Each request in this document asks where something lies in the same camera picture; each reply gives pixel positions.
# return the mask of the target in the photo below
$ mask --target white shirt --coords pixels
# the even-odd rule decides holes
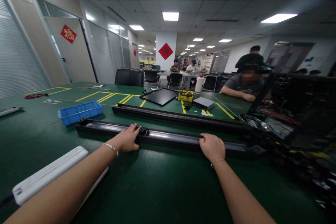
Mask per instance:
[[[187,67],[187,70],[192,70],[192,72],[200,72],[200,68],[197,65],[195,66],[189,65]]]

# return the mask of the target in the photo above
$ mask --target hand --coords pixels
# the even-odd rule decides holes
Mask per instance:
[[[225,158],[225,145],[224,142],[215,135],[202,133],[199,140],[203,154],[212,163],[217,159]]]
[[[256,97],[254,95],[251,95],[251,94],[244,94],[243,98],[245,100],[247,100],[248,102],[254,102],[254,100],[256,99]]]
[[[136,127],[136,123],[131,124],[128,129],[124,129],[106,143],[112,145],[119,152],[137,151],[139,149],[139,145],[135,144],[134,141],[139,134],[141,126],[134,131]]]

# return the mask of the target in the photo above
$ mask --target red scissors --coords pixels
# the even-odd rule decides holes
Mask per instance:
[[[34,99],[42,96],[48,96],[48,94],[31,94],[25,97],[25,99]]]

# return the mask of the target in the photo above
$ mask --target green workbench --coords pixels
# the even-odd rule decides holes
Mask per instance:
[[[161,107],[139,98],[142,87],[106,84],[103,89],[88,89],[97,83],[76,83],[42,91],[59,104],[43,103],[47,98],[26,100],[24,95],[0,100],[0,109],[13,106],[24,111],[0,118],[0,200],[12,188],[60,156],[81,145],[90,153],[107,137],[78,135],[74,126],[64,126],[57,110],[98,100],[103,114],[95,120],[121,124],[138,123],[148,128],[199,134],[203,130],[150,119],[114,115],[111,105],[118,102],[134,106],[183,113],[180,101]],[[236,121],[233,114],[247,112],[250,103],[218,93],[201,93],[217,104],[210,110],[214,118]],[[185,111],[201,115],[192,107]],[[225,133],[222,139],[235,140]],[[267,158],[256,161],[227,159],[239,178],[269,214],[279,223],[327,223],[315,195],[292,183],[269,165]],[[220,184],[202,153],[140,145],[138,152],[121,153],[109,166],[99,186],[83,205],[73,223],[232,223]],[[0,222],[18,207],[12,202],[0,209]]]

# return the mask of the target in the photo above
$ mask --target gray t-shirt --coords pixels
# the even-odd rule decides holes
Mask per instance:
[[[242,93],[254,95],[254,96],[257,96],[263,88],[263,85],[260,83],[252,83],[252,84],[243,85],[243,82],[241,79],[242,79],[242,74],[239,73],[237,75],[234,75],[225,83],[224,86],[230,89],[233,89],[233,90],[236,90]]]

